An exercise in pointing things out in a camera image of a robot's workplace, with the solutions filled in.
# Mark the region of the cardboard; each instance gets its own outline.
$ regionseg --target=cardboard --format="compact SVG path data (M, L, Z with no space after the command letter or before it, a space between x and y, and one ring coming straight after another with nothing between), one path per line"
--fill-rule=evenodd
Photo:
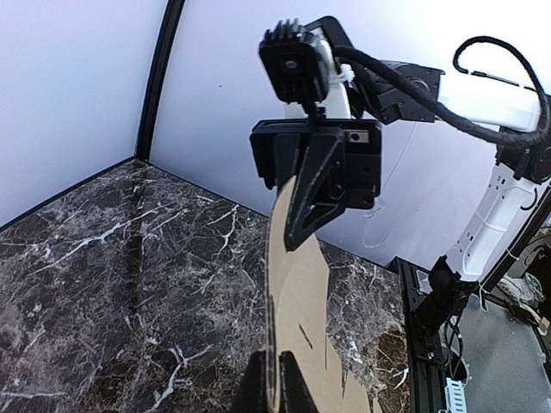
M365 389L350 373L342 383L342 365L325 335L329 268L310 236L287 252L283 232L295 177L280 192L269 224L266 274L266 386L270 412L278 412L279 355L291 351L320 413L370 412Z

